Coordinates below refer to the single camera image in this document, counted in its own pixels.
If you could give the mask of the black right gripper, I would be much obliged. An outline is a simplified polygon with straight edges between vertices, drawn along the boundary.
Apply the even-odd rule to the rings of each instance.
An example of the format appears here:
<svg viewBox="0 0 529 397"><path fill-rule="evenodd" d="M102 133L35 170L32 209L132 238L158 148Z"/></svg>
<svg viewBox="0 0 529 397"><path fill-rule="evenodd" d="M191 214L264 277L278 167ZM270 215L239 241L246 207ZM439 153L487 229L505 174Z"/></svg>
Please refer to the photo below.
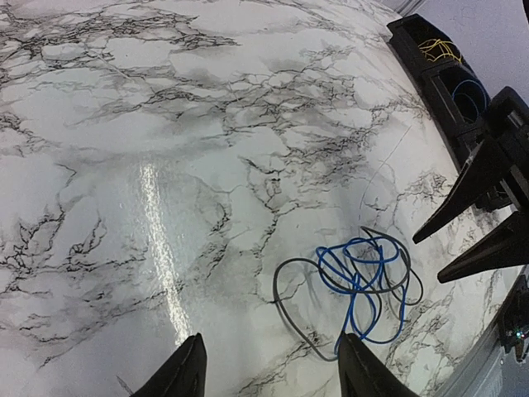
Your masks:
<svg viewBox="0 0 529 397"><path fill-rule="evenodd" d="M445 201L413 235L414 243L439 231L498 186L516 210L528 210L528 105L506 86L493 97L483 120L483 140L471 152ZM440 270L437 279L447 283L527 264L528 213L515 212Z"/></svg>

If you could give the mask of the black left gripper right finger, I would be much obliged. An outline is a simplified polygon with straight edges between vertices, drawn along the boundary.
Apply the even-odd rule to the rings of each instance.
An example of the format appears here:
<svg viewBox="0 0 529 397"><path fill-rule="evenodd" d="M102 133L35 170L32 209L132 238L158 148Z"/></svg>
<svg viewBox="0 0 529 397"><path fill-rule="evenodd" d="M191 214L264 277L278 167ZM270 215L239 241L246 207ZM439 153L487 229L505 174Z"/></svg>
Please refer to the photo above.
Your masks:
<svg viewBox="0 0 529 397"><path fill-rule="evenodd" d="M342 333L338 346L342 397L417 397L353 333Z"/></svg>

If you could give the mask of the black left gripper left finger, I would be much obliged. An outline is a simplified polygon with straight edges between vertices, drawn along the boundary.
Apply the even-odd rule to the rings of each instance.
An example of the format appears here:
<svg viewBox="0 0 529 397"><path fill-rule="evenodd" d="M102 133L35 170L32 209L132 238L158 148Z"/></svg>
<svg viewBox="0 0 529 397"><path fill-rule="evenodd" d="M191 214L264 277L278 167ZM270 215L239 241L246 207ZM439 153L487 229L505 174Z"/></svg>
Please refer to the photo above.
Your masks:
<svg viewBox="0 0 529 397"><path fill-rule="evenodd" d="M206 347L202 334L197 333L189 336L132 396L203 397L206 371Z"/></svg>

